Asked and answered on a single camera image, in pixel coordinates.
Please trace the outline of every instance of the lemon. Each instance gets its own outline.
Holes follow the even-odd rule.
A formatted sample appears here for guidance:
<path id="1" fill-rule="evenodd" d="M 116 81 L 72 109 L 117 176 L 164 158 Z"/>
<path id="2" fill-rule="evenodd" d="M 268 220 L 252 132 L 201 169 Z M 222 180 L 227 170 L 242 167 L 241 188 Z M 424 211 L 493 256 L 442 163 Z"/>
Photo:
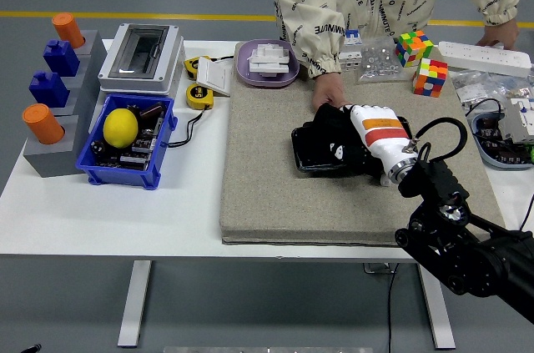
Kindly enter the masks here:
<path id="1" fill-rule="evenodd" d="M 127 108 L 114 109 L 103 123 L 103 138 L 117 149 L 124 149 L 133 143 L 137 132 L 137 119 Z"/>

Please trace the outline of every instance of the purple tray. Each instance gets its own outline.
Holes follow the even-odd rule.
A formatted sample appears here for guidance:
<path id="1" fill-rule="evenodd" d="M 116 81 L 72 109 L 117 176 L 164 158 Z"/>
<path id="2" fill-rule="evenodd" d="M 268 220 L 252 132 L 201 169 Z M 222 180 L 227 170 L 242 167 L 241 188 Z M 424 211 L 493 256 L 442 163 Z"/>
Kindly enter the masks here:
<path id="1" fill-rule="evenodd" d="M 278 44 L 290 51 L 290 71 L 288 73 L 279 73 L 273 78 L 264 78 L 259 73 L 249 71 L 249 58 L 252 55 L 252 50 L 258 48 L 258 44 Z M 237 73 L 247 84 L 256 86 L 258 88 L 283 88 L 293 82 L 299 73 L 299 61 L 291 45 L 283 40 L 269 40 L 269 39 L 258 39 L 250 40 L 249 42 L 243 44 L 239 49 L 237 54 Z"/>

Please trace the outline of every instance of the orange cylinder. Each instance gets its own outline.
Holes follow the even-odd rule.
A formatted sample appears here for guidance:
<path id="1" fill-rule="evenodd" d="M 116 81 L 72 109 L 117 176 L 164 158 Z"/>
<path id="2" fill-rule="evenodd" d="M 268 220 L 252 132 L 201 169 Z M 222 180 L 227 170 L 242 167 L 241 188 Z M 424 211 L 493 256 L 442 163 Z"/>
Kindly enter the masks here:
<path id="1" fill-rule="evenodd" d="M 54 144 L 63 138 L 65 129 L 45 104 L 32 104 L 23 112 L 23 120 L 42 144 Z"/>
<path id="2" fill-rule="evenodd" d="M 59 38 L 67 40 L 73 48 L 82 47 L 85 44 L 85 38 L 83 38 L 76 19 L 71 13 L 57 14 L 52 18 L 52 23 Z"/>

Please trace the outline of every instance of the gray felt mat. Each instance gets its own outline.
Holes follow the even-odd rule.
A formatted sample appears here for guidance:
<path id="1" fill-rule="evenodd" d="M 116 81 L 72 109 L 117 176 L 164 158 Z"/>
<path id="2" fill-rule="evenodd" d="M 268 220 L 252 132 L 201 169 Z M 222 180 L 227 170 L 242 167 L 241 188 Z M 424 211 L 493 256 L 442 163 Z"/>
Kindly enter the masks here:
<path id="1" fill-rule="evenodd" d="M 436 50 L 431 57 L 441 59 Z M 442 116 L 466 124 L 449 79 L 441 96 L 432 98 L 414 95 L 411 81 L 363 84 L 355 73 L 343 77 L 352 103 L 391 107 L 414 134 Z M 255 88 L 234 75 L 220 213 L 225 243 L 395 245 L 395 231 L 406 227 L 421 202 L 402 198 L 395 185 L 382 187 L 368 175 L 331 179 L 297 170 L 290 135 L 314 117 L 312 88 L 312 81 L 299 79 L 282 89 Z M 420 146 L 425 141 L 436 157 L 456 146 L 458 131 L 442 124 Z M 447 164 L 471 194 L 472 212 L 504 226 L 472 138 Z"/>

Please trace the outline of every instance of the rubik's cube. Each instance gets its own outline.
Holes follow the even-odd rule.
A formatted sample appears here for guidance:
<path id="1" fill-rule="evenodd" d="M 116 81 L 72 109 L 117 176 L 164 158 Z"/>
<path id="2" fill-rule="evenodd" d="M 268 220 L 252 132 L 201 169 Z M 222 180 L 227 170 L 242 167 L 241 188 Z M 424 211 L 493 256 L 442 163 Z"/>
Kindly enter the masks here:
<path id="1" fill-rule="evenodd" d="M 401 34 L 395 54 L 399 57 L 403 67 L 412 67 L 418 64 L 422 58 L 428 58 L 432 47 L 434 47 L 434 44 L 422 30 L 418 30 Z"/>
<path id="2" fill-rule="evenodd" d="M 447 64 L 434 59 L 422 58 L 414 76 L 414 94 L 440 97 L 447 77 Z"/>

